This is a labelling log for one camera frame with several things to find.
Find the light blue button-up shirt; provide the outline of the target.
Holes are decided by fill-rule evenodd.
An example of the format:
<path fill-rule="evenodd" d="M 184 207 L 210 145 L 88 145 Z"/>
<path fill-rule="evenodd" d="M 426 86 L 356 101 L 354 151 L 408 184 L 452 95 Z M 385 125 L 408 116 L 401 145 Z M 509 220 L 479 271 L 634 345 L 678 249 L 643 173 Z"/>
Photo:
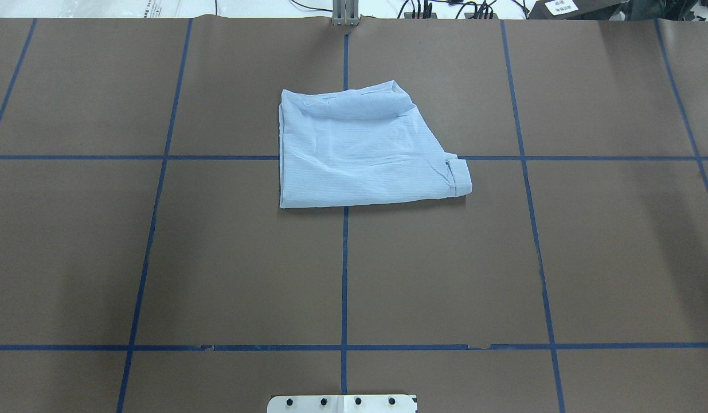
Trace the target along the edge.
<path fill-rule="evenodd" d="M 341 92 L 284 89 L 279 206 L 351 207 L 472 193 L 467 162 L 441 146 L 396 81 Z"/>

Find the aluminium frame post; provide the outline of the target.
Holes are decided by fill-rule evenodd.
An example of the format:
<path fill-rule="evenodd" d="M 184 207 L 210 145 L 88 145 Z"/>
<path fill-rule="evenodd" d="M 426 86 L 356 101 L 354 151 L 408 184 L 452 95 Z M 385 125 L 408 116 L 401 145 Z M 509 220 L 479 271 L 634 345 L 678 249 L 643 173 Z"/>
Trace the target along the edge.
<path fill-rule="evenodd" d="M 358 26 L 361 21 L 359 0 L 333 0 L 333 26 Z"/>

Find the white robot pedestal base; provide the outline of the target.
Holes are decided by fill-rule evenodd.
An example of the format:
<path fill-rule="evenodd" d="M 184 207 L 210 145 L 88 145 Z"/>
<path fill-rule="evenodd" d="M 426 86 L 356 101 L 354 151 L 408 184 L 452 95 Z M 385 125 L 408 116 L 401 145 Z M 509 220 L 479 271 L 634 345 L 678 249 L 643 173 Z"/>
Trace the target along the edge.
<path fill-rule="evenodd" d="M 418 403 L 407 394 L 278 395 L 267 412 L 418 412 Z"/>

